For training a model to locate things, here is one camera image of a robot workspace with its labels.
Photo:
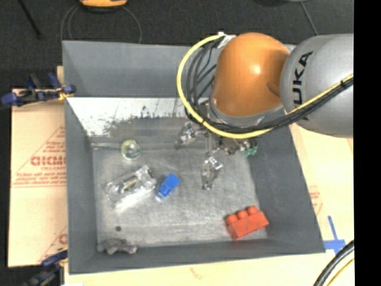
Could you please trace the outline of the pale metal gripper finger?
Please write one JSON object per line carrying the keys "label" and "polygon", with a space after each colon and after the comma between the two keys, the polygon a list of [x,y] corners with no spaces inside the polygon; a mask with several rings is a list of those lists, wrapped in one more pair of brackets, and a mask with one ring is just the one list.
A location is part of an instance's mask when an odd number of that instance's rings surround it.
{"label": "pale metal gripper finger", "polygon": [[201,167],[202,189],[209,191],[214,188],[214,183],[222,168],[223,164],[214,156],[205,158]]}
{"label": "pale metal gripper finger", "polygon": [[192,122],[185,122],[177,135],[174,146],[176,150],[184,148],[196,140],[196,129]]}

